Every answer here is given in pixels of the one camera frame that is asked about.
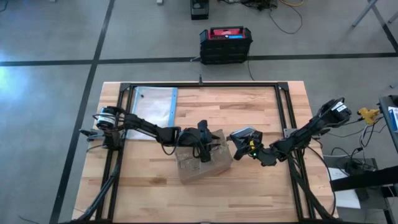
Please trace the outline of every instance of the metal bracket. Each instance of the metal bracket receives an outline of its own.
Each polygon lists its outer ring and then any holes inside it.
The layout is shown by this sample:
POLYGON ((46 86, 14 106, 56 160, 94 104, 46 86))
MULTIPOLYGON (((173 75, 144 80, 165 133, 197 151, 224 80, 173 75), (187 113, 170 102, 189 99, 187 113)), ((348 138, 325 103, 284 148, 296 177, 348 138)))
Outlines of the metal bracket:
POLYGON ((284 137, 288 138, 297 128, 284 128, 284 137))
POLYGON ((126 91, 130 85, 131 83, 120 83, 119 92, 126 91))
POLYGON ((201 74, 199 74, 199 85, 203 85, 203 80, 201 79, 201 74))
POLYGON ((279 82, 278 83, 279 88, 288 91, 289 90, 289 84, 287 84, 287 82, 279 82))

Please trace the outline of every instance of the white paper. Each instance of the white paper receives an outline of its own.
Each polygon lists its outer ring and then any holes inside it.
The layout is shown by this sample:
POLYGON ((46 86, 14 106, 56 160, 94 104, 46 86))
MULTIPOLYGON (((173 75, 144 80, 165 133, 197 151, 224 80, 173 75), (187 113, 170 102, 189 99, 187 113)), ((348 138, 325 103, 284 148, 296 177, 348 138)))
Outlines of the white paper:
MULTIPOLYGON (((331 180, 341 179, 347 177, 345 173, 337 168, 329 168, 331 180)), ((358 196, 355 190, 340 190, 335 192, 336 194, 336 206, 345 208, 361 208, 359 204, 358 196)))

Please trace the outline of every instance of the clear plastic bag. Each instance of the clear plastic bag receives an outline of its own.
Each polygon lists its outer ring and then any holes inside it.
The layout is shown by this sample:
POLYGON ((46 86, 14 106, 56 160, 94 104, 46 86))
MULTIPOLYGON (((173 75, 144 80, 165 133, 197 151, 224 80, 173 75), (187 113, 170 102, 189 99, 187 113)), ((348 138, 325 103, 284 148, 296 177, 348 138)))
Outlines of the clear plastic bag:
MULTIPOLYGON (((137 86, 132 113, 159 127, 174 126, 177 88, 137 86)), ((128 139, 155 140, 135 130, 127 132, 128 139)))

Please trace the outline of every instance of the gray floor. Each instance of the gray floor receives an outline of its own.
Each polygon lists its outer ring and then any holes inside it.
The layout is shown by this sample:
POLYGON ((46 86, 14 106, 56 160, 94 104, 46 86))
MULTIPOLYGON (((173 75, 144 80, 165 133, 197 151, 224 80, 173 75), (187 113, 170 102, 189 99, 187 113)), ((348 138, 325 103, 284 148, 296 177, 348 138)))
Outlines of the gray floor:
MULTIPOLYGON (((198 33, 211 26, 244 25, 252 30, 251 55, 386 53, 394 49, 371 11, 352 29, 366 0, 308 0, 297 8, 303 27, 295 35, 279 31, 268 11, 211 2, 208 21, 191 21, 188 1, 116 0, 101 58, 194 57, 198 33)), ((13 1, 0 12, 0 61, 92 59, 108 0, 13 1)), ((398 2, 379 1, 383 18, 398 2)), ((273 12, 286 29, 298 18, 280 4, 273 12)), ((398 38, 398 21, 388 25, 398 38)), ((344 96, 357 110, 375 108, 379 96, 398 94, 388 85, 397 80, 398 58, 263 60, 250 62, 256 80, 303 80, 313 113, 330 98, 344 96)), ((26 223, 18 215, 48 223, 66 158, 73 125, 90 65, 0 67, 3 129, 0 141, 0 223, 26 223)), ((204 66, 197 62, 99 65, 90 91, 83 128, 93 124, 103 82, 250 80, 246 63, 204 66)), ((334 130, 348 134, 353 124, 334 130)), ((324 154, 339 146, 351 152, 358 138, 325 136, 324 154)), ((60 221, 70 219, 85 160, 86 142, 79 139, 60 221)), ((398 153, 385 129, 366 149, 379 167, 397 165, 398 153)), ((398 203, 391 202, 398 218, 398 203)), ((347 221, 384 223, 382 210, 338 208, 347 221)))

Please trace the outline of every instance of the wooden table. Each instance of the wooden table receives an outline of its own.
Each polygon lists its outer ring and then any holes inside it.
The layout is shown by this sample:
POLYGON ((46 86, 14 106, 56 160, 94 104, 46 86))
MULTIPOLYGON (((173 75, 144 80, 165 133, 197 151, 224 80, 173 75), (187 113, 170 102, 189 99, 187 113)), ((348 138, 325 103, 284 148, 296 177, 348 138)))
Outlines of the wooden table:
MULTIPOLYGON (((98 111, 103 106, 116 105, 119 84, 104 83, 98 111)), ((297 126, 302 127, 312 117, 304 83, 289 82, 289 89, 297 126)), ((289 123, 286 102, 283 103, 289 123)), ((175 125, 195 127, 207 119, 210 130, 223 129, 225 135, 252 126, 264 133, 263 143, 268 145, 282 138, 278 112, 275 91, 269 87, 179 88, 175 125)), ((101 143, 96 140, 91 145, 101 143)), ((318 144, 312 142, 311 146, 322 154, 318 144)), ((233 155, 236 148, 231 142, 229 149, 233 155)), ((106 150, 101 148, 87 153, 73 218, 79 217, 79 210, 85 210, 99 192, 105 158, 106 150)), ((304 158, 310 188, 330 212, 333 194, 325 166, 310 150, 304 158)), ((308 216, 302 192, 301 198, 308 216)), ((159 143, 126 141, 113 222, 296 221, 287 162, 262 167, 259 161, 246 156, 217 176, 183 185, 174 156, 165 155, 159 143)))

